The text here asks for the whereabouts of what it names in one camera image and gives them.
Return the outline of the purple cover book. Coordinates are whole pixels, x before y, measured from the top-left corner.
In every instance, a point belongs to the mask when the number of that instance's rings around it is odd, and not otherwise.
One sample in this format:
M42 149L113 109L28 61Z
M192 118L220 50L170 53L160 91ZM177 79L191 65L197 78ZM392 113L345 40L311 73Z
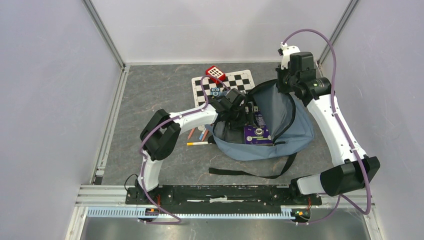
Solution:
M243 133L246 145L271 146L273 144L265 120L259 111L254 112L253 124L245 125Z

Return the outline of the blue student backpack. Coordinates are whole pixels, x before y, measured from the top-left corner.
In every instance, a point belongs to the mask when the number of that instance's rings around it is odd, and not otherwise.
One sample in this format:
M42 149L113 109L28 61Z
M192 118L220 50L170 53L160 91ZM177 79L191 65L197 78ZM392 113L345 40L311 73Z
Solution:
M289 94L278 92L277 80L260 83L246 93L247 101L254 102L254 112L262 114L269 130L272 145L244 143L244 128L230 129L228 120L218 120L208 125L209 140L228 157L237 161L258 161L287 157L279 174L269 175L276 179L293 164L297 153L314 139L314 127L303 105Z

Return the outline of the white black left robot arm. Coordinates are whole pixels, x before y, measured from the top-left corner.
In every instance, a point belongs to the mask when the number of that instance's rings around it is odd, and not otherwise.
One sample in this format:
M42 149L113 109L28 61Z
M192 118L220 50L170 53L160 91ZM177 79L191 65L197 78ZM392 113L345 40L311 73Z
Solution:
M171 113L164 109L155 112L139 136L139 153L142 156L137 178L141 187L137 195L139 199L145 204L156 200L162 160L173 152L182 133L199 126L212 125L219 120L237 122L245 114L247 103L246 94L233 88L195 108Z

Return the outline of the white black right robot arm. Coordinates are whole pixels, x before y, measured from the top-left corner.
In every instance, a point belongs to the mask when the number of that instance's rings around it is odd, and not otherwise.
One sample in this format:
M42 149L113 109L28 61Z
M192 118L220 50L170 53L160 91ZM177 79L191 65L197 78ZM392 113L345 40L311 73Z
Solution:
M330 150L333 167L319 174L293 179L289 199L302 204L310 194L336 196L364 189L381 164L368 156L349 130L332 92L332 83L316 75L311 52L295 48L280 50L282 61L277 71L277 88L294 95L317 122Z

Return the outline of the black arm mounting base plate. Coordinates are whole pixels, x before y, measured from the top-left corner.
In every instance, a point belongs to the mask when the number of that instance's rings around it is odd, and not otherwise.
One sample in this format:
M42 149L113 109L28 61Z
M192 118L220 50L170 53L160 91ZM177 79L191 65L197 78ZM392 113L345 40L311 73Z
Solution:
M277 214L281 206L321 206L316 194L295 195L286 185L160 185L152 200L177 214Z

